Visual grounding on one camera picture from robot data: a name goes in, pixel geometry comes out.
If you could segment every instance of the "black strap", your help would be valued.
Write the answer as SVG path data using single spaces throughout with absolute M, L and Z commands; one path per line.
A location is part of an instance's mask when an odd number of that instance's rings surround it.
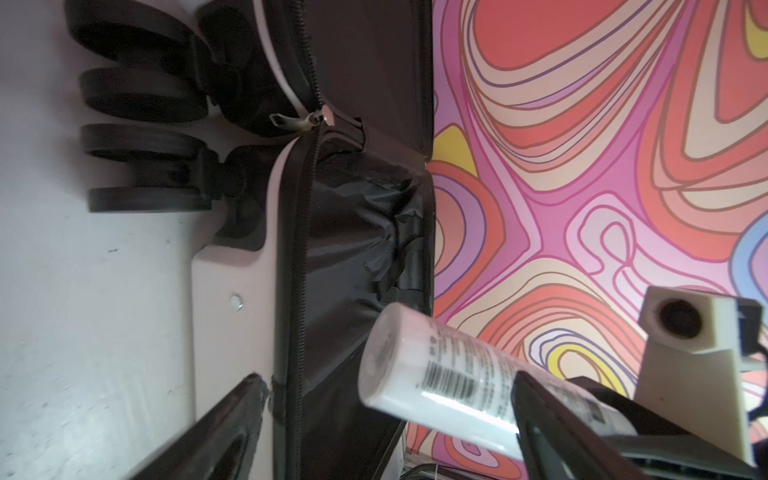
M 424 292 L 421 290 L 407 290 L 395 286 L 398 278 L 406 269 L 408 256 L 424 248 L 424 237 L 417 237 L 408 242 L 398 252 L 397 258 L 392 266 L 384 274 L 384 277 L 378 282 L 376 289 L 379 293 L 379 299 L 384 303 L 400 302 L 409 305 L 420 305 L 424 300 Z

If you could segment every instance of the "suitcase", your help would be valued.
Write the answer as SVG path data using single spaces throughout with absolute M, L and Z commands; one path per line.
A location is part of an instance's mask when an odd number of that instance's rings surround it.
M 130 187 L 91 190 L 89 206 L 227 202 L 225 224 L 192 262 L 197 417 L 209 425 L 206 413 L 219 415 L 252 372 L 269 399 L 258 430 L 209 442 L 206 458 L 252 459 L 250 478 L 378 478 L 404 423 L 360 403 L 362 348 L 387 303 L 431 314 L 434 300 L 431 5 L 182 4 L 202 38 L 131 0 L 67 0 L 75 40 L 119 64 L 81 76 L 84 101 L 161 123 L 204 117 L 210 102 L 254 134 L 289 141 L 219 162 L 176 132 L 86 125 L 88 153 L 135 172 Z

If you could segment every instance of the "bottle label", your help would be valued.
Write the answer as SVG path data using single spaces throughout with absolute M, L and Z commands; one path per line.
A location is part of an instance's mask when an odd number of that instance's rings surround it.
M 439 325 L 434 325 L 433 329 L 429 339 L 429 361 L 422 381 L 416 386 L 422 392 L 514 424 L 512 385 L 517 373 L 526 371 L 598 435 L 636 434 L 629 432 L 627 427 L 615 425 L 608 411 L 613 410 L 615 415 L 620 413 L 581 387 L 458 330 Z

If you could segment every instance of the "black fabric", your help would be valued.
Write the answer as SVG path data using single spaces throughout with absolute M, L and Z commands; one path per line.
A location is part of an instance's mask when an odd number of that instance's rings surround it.
M 410 171 L 411 175 L 418 175 L 424 171 L 425 154 L 407 147 L 371 123 L 366 120 L 362 125 L 365 131 L 365 144 L 362 151 L 366 156 L 377 158 L 384 165 L 391 164 L 393 167 Z
M 349 163 L 361 169 L 347 170 Z M 398 419 L 360 403 L 359 357 L 390 300 L 382 301 L 382 294 L 390 287 L 423 287 L 432 275 L 413 263 L 415 247 L 425 242 L 423 196 L 432 196 L 431 188 L 425 193 L 421 178 L 403 181 L 375 169 L 361 176 L 365 164 L 359 152 L 328 155 L 317 164 L 313 183 L 302 388 L 307 479 L 365 478 L 363 472 L 377 466 L 371 459 L 382 458 L 381 449 L 401 428 Z M 384 284 L 387 291 L 379 291 Z M 412 301 L 429 308 L 423 291 Z
M 323 97 L 429 158 L 434 120 L 429 0 L 306 0 Z

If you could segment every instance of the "metal rivet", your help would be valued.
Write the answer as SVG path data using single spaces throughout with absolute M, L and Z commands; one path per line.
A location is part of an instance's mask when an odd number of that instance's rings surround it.
M 240 312 L 243 309 L 243 299 L 240 298 L 240 295 L 232 295 L 230 306 L 233 312 Z

